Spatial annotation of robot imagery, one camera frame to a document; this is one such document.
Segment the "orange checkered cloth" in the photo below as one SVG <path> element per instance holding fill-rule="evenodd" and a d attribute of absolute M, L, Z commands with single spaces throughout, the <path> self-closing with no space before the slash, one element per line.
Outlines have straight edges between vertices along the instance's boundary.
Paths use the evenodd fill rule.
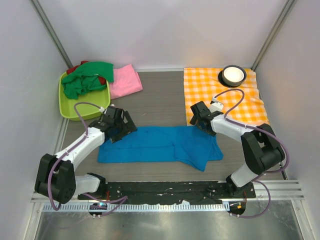
<path fill-rule="evenodd" d="M 218 80 L 221 68 L 185 68 L 183 71 L 183 88 L 186 122 L 189 125 L 193 117 L 191 106 L 203 101 L 207 106 L 213 97 L 227 90 Z M 256 73 L 245 69 L 246 79 L 238 87 L 245 95 L 243 101 L 227 117 L 251 125 L 268 124 L 269 119 L 264 102 L 260 99 Z"/>

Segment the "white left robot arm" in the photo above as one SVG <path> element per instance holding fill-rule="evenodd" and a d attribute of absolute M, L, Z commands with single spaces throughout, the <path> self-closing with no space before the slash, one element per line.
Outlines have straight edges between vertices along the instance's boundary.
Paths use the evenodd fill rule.
<path fill-rule="evenodd" d="M 74 195 L 89 194 L 100 200 L 107 192 L 106 179 L 95 173 L 76 176 L 80 163 L 104 143 L 115 143 L 137 131 L 128 111 L 114 106 L 103 110 L 84 133 L 64 150 L 45 154 L 39 162 L 34 190 L 51 203 L 63 205 Z"/>

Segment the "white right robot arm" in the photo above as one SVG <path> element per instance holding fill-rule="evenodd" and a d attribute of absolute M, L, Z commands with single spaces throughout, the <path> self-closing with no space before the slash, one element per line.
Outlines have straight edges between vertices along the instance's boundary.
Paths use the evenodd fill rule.
<path fill-rule="evenodd" d="M 190 107 L 190 124 L 205 133 L 222 134 L 241 143 L 244 164 L 226 178 L 226 193 L 240 198 L 253 180 L 285 159 L 285 151 L 270 125 L 247 125 L 227 118 L 219 110 L 212 110 L 200 101 Z"/>

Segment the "black white bowl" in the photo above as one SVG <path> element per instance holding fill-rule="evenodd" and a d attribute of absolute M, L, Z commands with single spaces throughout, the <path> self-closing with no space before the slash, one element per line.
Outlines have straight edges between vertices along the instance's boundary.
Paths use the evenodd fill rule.
<path fill-rule="evenodd" d="M 246 71 L 237 65 L 227 65 L 218 74 L 218 81 L 229 88 L 239 87 L 246 78 Z"/>

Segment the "blue t shirt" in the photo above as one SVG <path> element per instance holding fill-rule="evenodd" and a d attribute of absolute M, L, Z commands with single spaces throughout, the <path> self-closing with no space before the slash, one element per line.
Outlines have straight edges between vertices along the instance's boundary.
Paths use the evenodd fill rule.
<path fill-rule="evenodd" d="M 195 126 L 141 126 L 120 141 L 103 143 L 97 162 L 181 162 L 203 172 L 207 162 L 223 157 L 216 137 Z"/>

